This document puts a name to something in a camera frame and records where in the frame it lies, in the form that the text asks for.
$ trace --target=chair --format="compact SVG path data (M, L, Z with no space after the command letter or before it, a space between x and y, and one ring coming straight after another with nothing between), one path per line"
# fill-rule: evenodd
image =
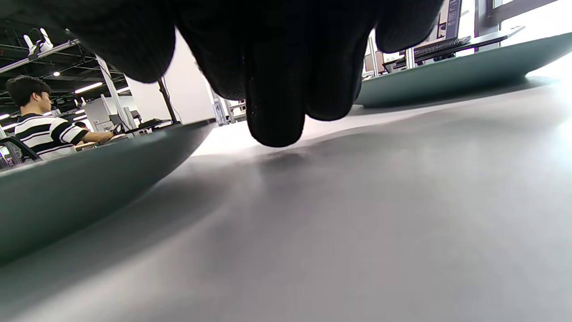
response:
M27 145L23 144L22 141L16 139L13 136L8 137L8 138L4 138L4 139L0 139L0 145L6 144L6 143L11 143L11 144L17 146L20 149L20 151L22 152L22 156L27 156L28 158L30 158L33 161L41 160L41 158L32 149L30 149Z

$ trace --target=ceiling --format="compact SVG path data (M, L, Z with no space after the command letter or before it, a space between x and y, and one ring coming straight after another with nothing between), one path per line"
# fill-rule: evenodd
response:
M39 28L47 31L54 47L73 39L72 35L60 28L55 28L48 23L38 25L38 22L33 22L38 21L37 18L37 16L32 17L16 9L3 10L0 13L0 68L27 57L28 48L22 36L27 34L35 42L40 39ZM116 88L127 87L124 75L114 70L112 66L109 69ZM60 72L57 77L53 76L56 71ZM81 102L81 97L89 101L100 97L101 94L110 96L106 86L80 94L74 93L77 89L97 82L105 83L105 80L95 55L81 44L72 46L0 74L0 115L11 115L7 119L0 120L1 126L14 123L19 115L19 108L15 106L6 92L6 81L21 74L43 79L51 88L54 108L58 108L61 112L76 109L74 99Z

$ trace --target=striped shirt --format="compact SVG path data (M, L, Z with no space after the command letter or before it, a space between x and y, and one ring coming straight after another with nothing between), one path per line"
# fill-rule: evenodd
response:
M16 138L36 152L42 160L75 153L74 145L87 133L87 130L64 119L38 114L22 116L15 128Z

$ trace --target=desk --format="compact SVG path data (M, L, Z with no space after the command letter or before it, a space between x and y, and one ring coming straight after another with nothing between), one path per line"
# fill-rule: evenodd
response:
M93 148L97 143L96 142L87 142L84 144L80 144L76 146L76 151L83 151L89 148Z
M466 43L462 46L459 46L459 47L447 48L447 49L440 50L438 52L432 52L432 53L428 53L425 55L416 56L415 62L418 64L418 63L423 62L425 60L433 59L435 57L444 56L444 55L448 55L448 54L452 54L452 53L457 53L457 52L460 52L462 50L471 49L471 48L479 48L479 47L483 47L483 46L496 44L498 42L501 42L503 40L508 39L509 37L512 37L514 34L516 34L517 32L521 31L524 28L525 28L524 26L518 26L518 27L515 27L512 29L501 30L501 31L496 32L496 33L491 33L488 35L473 38L468 43ZM405 59L400 58L400 59L385 62L385 63L383 63L383 67L387 70L387 67L391 64L395 64L393 69L405 67Z
M568 90L308 120L286 149L215 128L220 154L4 268L0 320L570 321Z

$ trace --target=black glove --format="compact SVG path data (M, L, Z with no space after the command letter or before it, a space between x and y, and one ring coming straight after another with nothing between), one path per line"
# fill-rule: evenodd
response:
M443 0L13 0L68 28L108 63L151 83L167 70L176 26L220 96L247 100L266 146L296 142L304 116L344 117L360 85L367 38L382 52L422 42Z

